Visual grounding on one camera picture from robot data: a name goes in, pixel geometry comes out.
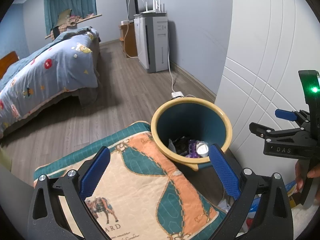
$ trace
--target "horse print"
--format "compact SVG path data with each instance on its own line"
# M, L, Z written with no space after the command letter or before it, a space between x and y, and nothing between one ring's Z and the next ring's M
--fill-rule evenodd
M107 217L107 224L109 223L109 215L113 215L116 222L118 222L118 218L116 217L115 211L113 210L112 206L104 197L95 198L93 201L86 199L85 203L87 204L89 210L91 211L92 215L95 219L98 219L98 213L104 212Z

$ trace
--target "human hand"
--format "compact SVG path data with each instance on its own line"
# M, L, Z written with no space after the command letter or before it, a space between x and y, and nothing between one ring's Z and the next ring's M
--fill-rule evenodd
M296 183L297 183L296 192L299 192L300 189L302 189L302 187L303 187L303 179L301 176L301 165L300 165L299 161L297 161L297 163L296 163L295 172L296 172ZM320 163L308 172L307 177L308 178L320 177ZM318 190L318 192L316 194L316 199L318 201L320 201L320 190Z

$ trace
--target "blue gripper pad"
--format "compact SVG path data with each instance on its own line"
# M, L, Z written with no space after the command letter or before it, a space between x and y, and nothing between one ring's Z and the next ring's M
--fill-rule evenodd
M237 200L241 194L239 179L215 145L209 148L209 159L227 194Z
M282 109L277 109L275 111L275 116L284 120L292 121L292 122L297 120L297 116L294 112L290 112Z
M92 196L109 162L110 151L106 147L91 164L80 182L79 196L83 201Z

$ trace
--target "white wardrobe panel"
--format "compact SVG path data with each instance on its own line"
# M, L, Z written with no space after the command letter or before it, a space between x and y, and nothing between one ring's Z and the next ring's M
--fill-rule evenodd
M320 24L305 0L233 0L224 76L240 92L227 93L223 77L216 104L228 108L230 149L243 167L262 175L279 172L285 183L294 179L296 160L263 155L264 140L250 133L249 124L297 127L274 112L308 110L298 70L320 71L319 62ZM239 100L241 93L249 95L245 103Z
M222 76L220 86L223 92L221 92L221 96L218 99L218 104L230 119L231 125L233 126L239 118L241 110L249 96L224 76ZM234 111L233 108L235 105L237 107L239 106L239 111Z
M227 57L258 74L268 37L270 0L233 0Z

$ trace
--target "wooden headboard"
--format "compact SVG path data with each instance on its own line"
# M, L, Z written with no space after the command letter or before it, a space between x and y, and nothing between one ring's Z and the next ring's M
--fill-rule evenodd
M4 73L7 71L8 67L17 62L18 56L15 51L10 52L5 55L2 59L0 59L0 79L3 77Z

